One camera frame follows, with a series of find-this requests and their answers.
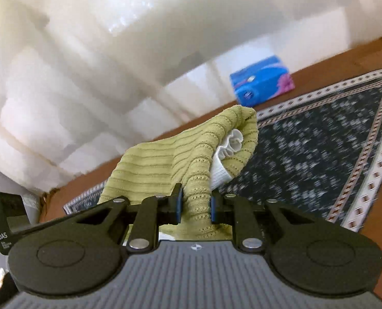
brown floor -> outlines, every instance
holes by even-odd
[[[293,73],[292,77],[297,86],[295,90],[261,104],[256,109],[266,108],[332,83],[380,68],[382,68],[382,38]],[[229,103],[178,129],[165,133],[158,139],[176,135],[182,130],[196,126],[233,104],[235,104],[235,102]],[[44,207],[40,219],[41,222],[64,216],[65,213],[62,206],[85,190],[108,178],[118,160],[119,158],[114,159],[95,171],[76,178],[48,198],[48,207]],[[378,194],[378,200],[374,203],[361,233],[373,239],[382,249],[382,186]],[[375,292],[382,298],[382,275]]]

gray gripper base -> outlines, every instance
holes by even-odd
[[[131,256],[101,289],[81,297],[45,299],[18,294],[5,309],[382,309],[372,293],[322,299],[281,282],[262,256],[241,253],[230,241],[162,241]]]

tissue box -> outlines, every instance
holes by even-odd
[[[295,88],[277,56],[272,56],[230,75],[238,102],[253,107]]]

green cloth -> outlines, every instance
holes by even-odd
[[[128,149],[107,180],[99,203],[124,195],[131,204],[139,204],[157,193],[169,195],[174,185],[181,182],[184,186],[181,224],[164,225],[160,231],[180,240],[230,238],[229,226],[211,224],[209,201],[212,157],[232,129],[243,134],[242,148],[221,162],[232,177],[237,176],[258,140],[255,110],[240,105],[176,136]]]

dark patterned rug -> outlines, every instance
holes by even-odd
[[[258,146],[223,186],[258,204],[278,199],[358,231],[382,182],[382,70],[257,113]],[[104,182],[64,206],[97,204]]]

